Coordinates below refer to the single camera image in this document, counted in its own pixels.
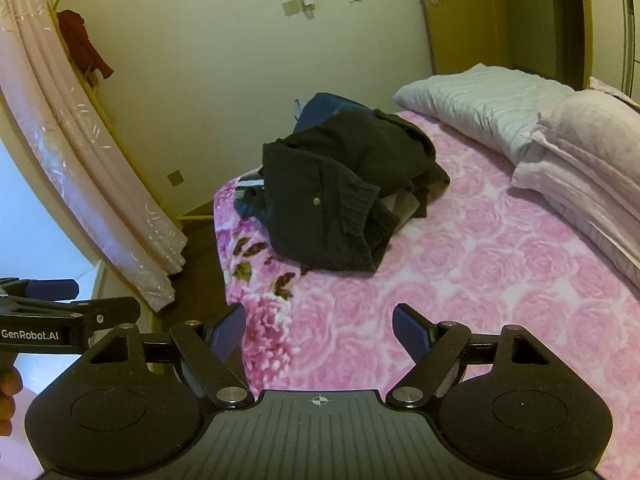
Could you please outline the person's left hand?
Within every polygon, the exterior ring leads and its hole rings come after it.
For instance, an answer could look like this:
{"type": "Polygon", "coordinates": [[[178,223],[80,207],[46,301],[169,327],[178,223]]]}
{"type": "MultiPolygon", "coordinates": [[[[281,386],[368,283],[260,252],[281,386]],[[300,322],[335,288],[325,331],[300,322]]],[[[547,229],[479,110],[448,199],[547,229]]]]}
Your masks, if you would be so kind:
{"type": "Polygon", "coordinates": [[[0,376],[0,436],[12,434],[12,418],[15,415],[15,397],[23,390],[20,372],[12,367],[0,376]]]}

